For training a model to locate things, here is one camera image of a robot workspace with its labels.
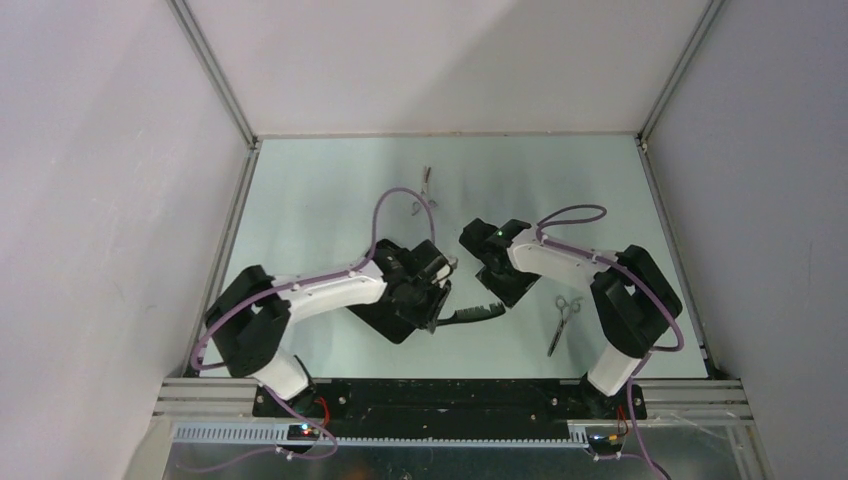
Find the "black zippered tool case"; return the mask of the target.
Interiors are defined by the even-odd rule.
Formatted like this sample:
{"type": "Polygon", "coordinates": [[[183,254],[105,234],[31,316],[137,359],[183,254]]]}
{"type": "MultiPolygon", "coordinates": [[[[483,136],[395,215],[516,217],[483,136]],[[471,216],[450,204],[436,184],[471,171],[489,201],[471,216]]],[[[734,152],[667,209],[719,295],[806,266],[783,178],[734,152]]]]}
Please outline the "black zippered tool case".
{"type": "Polygon", "coordinates": [[[424,293],[418,300],[401,302],[386,297],[373,304],[347,309],[393,344],[403,343],[416,330],[433,333],[450,294],[449,288],[424,293]]]}

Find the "black handled styling comb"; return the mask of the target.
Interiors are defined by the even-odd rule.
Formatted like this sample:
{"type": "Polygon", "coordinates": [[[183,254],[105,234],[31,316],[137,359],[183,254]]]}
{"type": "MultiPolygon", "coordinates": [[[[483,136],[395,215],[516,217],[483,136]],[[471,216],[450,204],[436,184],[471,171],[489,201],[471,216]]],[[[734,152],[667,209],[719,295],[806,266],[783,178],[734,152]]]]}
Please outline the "black handled styling comb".
{"type": "Polygon", "coordinates": [[[452,326],[483,322],[502,316],[506,313],[506,306],[501,302],[479,305],[455,310],[454,313],[444,319],[437,319],[435,326],[452,326]]]}

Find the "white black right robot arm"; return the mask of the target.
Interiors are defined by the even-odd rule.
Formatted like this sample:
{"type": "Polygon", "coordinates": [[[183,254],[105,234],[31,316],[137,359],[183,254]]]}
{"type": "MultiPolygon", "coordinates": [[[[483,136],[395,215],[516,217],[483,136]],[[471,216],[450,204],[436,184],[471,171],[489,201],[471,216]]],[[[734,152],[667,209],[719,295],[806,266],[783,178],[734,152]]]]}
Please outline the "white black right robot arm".
{"type": "Polygon", "coordinates": [[[671,351],[685,345],[677,323],[682,303],[640,246],[623,251],[576,247],[545,234],[541,225],[512,219],[497,227],[479,218],[463,228],[459,242],[482,264],[478,281],[508,308],[541,278],[581,287],[591,296],[606,341],[581,380],[581,402],[593,417],[606,418],[620,407],[620,391],[667,331],[676,338],[671,351]]]}

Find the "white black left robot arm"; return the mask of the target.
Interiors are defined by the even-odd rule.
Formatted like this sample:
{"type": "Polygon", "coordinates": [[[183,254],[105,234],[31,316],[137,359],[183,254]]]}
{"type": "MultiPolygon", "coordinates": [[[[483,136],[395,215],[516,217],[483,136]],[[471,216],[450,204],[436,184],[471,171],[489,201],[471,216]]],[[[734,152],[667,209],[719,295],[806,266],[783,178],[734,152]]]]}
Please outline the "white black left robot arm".
{"type": "Polygon", "coordinates": [[[235,378],[253,378],[292,416],[316,403],[312,376],[281,343],[288,327],[338,309],[350,311],[393,344],[435,330],[457,262],[426,239],[415,248],[377,241],[358,262],[312,278],[244,269],[206,311],[204,322],[235,378]]]}

